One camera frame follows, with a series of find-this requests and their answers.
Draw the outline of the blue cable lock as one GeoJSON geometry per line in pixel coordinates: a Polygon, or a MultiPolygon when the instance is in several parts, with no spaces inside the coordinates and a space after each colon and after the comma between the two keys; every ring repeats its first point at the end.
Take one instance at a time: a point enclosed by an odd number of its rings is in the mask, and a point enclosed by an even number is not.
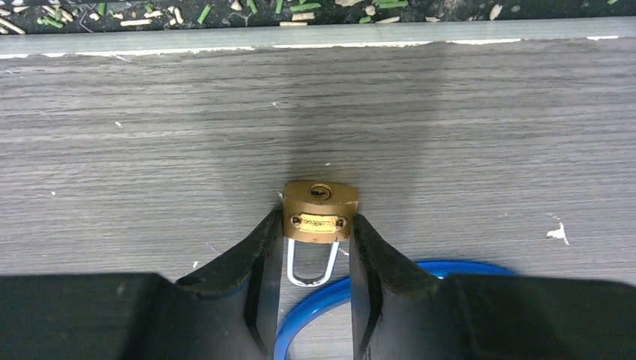
{"type": "MultiPolygon", "coordinates": [[[[417,266],[437,278],[454,274],[515,276],[516,273],[497,265],[464,260],[420,260],[417,266]]],[[[300,301],[286,317],[277,332],[274,359],[288,359],[288,351],[296,335],[318,317],[350,301],[350,278],[344,277],[300,301]]]]}

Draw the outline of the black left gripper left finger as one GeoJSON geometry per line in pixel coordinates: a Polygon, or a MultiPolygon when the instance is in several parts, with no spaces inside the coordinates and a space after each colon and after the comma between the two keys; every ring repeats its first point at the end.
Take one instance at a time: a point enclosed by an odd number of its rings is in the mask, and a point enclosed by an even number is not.
{"type": "Polygon", "coordinates": [[[1,278],[3,359],[272,359],[283,240],[274,210],[169,281],[157,273],[1,278]]]}

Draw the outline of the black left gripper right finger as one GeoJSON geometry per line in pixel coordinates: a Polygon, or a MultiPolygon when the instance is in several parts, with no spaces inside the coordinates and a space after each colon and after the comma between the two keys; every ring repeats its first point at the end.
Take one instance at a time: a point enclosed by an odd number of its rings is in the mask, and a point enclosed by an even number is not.
{"type": "Polygon", "coordinates": [[[438,278],[358,215],[349,252],[355,359],[633,359],[635,288],[487,274],[438,278]]]}

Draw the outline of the brass padlock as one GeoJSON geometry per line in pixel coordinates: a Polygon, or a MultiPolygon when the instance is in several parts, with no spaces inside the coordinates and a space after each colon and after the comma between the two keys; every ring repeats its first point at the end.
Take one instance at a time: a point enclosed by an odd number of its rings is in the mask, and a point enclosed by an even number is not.
{"type": "Polygon", "coordinates": [[[283,237],[287,241],[286,276],[298,287],[319,287],[332,277],[341,242],[350,239],[359,206],[359,191],[329,181],[290,181],[282,193],[283,237]],[[329,255],[319,277],[299,277],[295,271],[296,245],[328,245],[329,255]]]}

